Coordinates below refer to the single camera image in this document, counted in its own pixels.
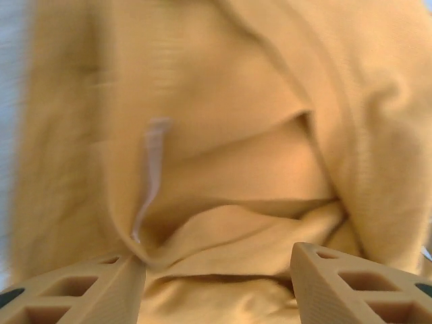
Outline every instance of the tan plastic object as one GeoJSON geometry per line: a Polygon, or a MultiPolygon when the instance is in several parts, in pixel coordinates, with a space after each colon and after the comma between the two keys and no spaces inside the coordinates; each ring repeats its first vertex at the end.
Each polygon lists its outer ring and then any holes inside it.
{"type": "Polygon", "coordinates": [[[297,243],[291,274],[302,324],[432,323],[432,282],[411,273],[297,243]]]}
{"type": "Polygon", "coordinates": [[[124,254],[52,271],[2,292],[0,324],[135,324],[144,279],[124,254]]]}

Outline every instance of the yellow fabric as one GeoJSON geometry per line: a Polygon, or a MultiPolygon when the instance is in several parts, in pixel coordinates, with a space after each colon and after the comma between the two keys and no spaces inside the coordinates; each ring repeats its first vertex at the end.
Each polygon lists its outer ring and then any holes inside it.
{"type": "Polygon", "coordinates": [[[422,273],[421,1],[56,0],[35,12],[13,281],[128,248],[148,265],[139,323],[298,324],[295,242],[422,273]],[[173,124],[138,244],[154,117],[173,124]]]}

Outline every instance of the yellow cloth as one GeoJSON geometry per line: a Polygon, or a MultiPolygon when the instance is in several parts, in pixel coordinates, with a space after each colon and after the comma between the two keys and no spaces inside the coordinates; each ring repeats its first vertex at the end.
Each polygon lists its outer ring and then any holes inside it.
{"type": "Polygon", "coordinates": [[[13,281],[128,248],[148,264],[138,323],[298,324],[295,242],[422,273],[421,1],[56,0],[35,12],[13,281]],[[173,123],[138,244],[155,117],[173,123]]]}

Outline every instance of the yellow sweatshirt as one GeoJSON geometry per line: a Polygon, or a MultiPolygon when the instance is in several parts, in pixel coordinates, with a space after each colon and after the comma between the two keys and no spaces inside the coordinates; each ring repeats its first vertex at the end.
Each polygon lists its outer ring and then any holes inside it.
{"type": "Polygon", "coordinates": [[[139,324],[299,324],[295,242],[425,274],[420,0],[37,3],[13,281],[125,248],[139,324]]]}

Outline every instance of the drawstring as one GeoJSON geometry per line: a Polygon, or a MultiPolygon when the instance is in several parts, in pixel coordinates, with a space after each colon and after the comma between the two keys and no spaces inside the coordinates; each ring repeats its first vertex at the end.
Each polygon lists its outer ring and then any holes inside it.
{"type": "Polygon", "coordinates": [[[151,120],[150,130],[145,135],[147,150],[148,186],[144,203],[136,214],[131,237],[140,243],[140,228],[150,204],[156,198],[161,186],[161,170],[163,158],[163,139],[171,124],[169,118],[155,118],[151,120]]]}

